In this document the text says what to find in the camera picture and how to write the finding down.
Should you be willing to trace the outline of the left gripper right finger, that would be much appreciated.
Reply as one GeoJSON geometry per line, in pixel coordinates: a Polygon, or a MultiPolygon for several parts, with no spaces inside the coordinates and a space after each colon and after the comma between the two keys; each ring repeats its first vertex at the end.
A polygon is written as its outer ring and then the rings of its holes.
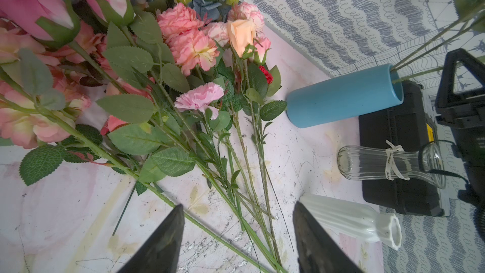
{"type": "Polygon", "coordinates": [[[362,271],[348,258],[300,202],[296,202],[294,206],[293,225],[300,272],[352,273],[362,271]]]}

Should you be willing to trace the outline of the pink peony flower stem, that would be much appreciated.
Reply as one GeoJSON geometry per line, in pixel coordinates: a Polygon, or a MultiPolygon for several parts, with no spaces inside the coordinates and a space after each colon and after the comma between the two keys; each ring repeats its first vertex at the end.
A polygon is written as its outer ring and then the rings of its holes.
{"type": "Polygon", "coordinates": [[[436,31],[395,63],[393,83],[441,77],[446,54],[459,48],[484,61],[484,0],[425,0],[425,6],[436,31]]]}

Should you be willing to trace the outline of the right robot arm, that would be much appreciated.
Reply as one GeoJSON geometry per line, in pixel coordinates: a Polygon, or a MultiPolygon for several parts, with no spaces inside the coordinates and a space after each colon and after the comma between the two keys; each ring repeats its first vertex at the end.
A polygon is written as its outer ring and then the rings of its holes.
{"type": "Polygon", "coordinates": [[[452,129],[455,156],[464,162],[466,189],[458,198],[476,207],[474,224],[484,239],[484,63],[464,49],[447,53],[435,101],[438,124],[452,129]],[[454,91],[458,66],[465,67],[481,84],[465,92],[454,91]]]}

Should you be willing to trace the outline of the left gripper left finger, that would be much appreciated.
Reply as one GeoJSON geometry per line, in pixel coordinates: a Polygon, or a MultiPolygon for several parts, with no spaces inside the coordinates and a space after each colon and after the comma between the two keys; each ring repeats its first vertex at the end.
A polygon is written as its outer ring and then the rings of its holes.
{"type": "Polygon", "coordinates": [[[184,231],[184,209],[175,206],[118,273],[176,272],[184,231]]]}

